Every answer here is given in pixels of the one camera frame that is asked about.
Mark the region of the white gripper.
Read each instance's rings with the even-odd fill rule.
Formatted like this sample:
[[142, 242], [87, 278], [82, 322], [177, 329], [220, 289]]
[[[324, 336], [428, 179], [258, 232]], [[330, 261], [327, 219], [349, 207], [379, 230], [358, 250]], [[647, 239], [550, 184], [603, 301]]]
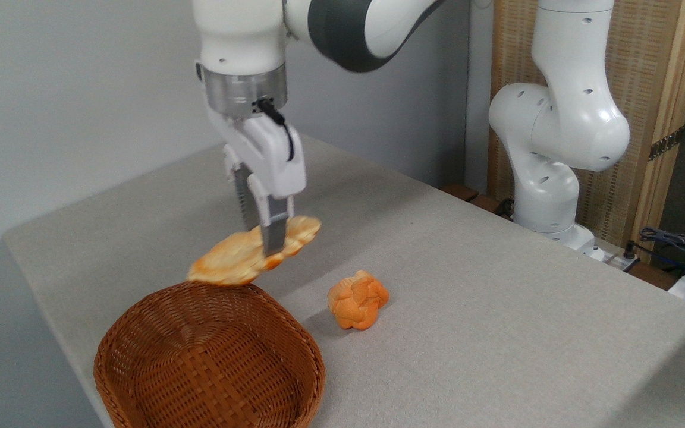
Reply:
[[[306, 168], [299, 133], [274, 105], [252, 105], [254, 115], [236, 118], [207, 105], [211, 123], [224, 141], [223, 154], [235, 186], [246, 231], [258, 227], [267, 258], [285, 247], [288, 220], [294, 216], [294, 195], [306, 187]], [[267, 195], [256, 197], [248, 178], [254, 176]]]

